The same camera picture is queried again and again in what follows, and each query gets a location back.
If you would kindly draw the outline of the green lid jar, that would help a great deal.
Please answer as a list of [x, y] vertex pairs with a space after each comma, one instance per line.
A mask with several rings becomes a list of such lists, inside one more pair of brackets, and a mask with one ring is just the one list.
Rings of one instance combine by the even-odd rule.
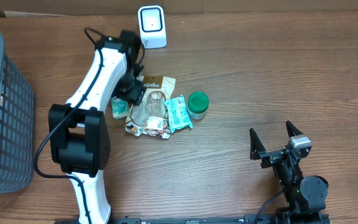
[[192, 93], [188, 98], [188, 113], [192, 119], [203, 119], [209, 107], [209, 98], [202, 91]]

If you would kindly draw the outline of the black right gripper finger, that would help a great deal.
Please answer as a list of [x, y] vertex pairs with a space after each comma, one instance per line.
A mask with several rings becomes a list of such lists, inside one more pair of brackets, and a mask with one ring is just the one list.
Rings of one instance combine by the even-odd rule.
[[289, 138], [303, 134], [290, 120], [287, 120], [285, 124]]
[[253, 128], [250, 128], [249, 132], [250, 132], [250, 159], [251, 160], [261, 159], [260, 155], [266, 153], [265, 147]]

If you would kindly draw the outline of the teal snack packet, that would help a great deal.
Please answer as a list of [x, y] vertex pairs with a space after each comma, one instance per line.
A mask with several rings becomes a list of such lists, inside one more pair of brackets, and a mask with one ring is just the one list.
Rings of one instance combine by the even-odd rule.
[[166, 100], [164, 105], [167, 107], [168, 124], [171, 133], [185, 127], [193, 128], [183, 95]]

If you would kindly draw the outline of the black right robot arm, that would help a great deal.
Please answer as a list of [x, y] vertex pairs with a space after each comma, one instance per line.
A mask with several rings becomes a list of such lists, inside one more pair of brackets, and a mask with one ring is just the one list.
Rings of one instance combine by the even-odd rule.
[[318, 175], [303, 176], [300, 161], [311, 152], [311, 139], [286, 122], [289, 140], [282, 149], [267, 152], [254, 129], [250, 133], [250, 159], [260, 160], [261, 168], [271, 167], [278, 179], [288, 208], [294, 213], [318, 213], [326, 208], [328, 182]]

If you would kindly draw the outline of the small teal tissue pack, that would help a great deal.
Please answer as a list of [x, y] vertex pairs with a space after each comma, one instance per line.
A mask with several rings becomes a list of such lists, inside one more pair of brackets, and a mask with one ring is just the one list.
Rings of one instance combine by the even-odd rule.
[[128, 115], [129, 104], [118, 97], [111, 98], [112, 115], [114, 119], [125, 118]]

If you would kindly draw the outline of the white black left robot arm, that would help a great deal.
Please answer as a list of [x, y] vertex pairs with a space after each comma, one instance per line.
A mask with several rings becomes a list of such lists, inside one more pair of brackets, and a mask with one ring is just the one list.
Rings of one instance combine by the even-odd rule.
[[34, 170], [46, 179], [71, 181], [80, 211], [75, 223], [112, 223], [104, 184], [111, 152], [105, 112], [114, 96], [141, 103], [146, 88], [137, 77], [145, 49], [131, 30], [91, 42], [94, 59], [80, 87], [65, 104], [49, 109], [49, 134], [35, 153]]

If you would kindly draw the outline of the brown beige snack pouch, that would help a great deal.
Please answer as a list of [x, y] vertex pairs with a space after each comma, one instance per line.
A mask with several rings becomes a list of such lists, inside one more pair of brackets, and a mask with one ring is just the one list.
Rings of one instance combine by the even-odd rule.
[[171, 132], [164, 103], [171, 98], [176, 80], [162, 76], [140, 76], [138, 80], [146, 87], [146, 91], [140, 105], [130, 107], [126, 131], [137, 137], [148, 135], [169, 139]]

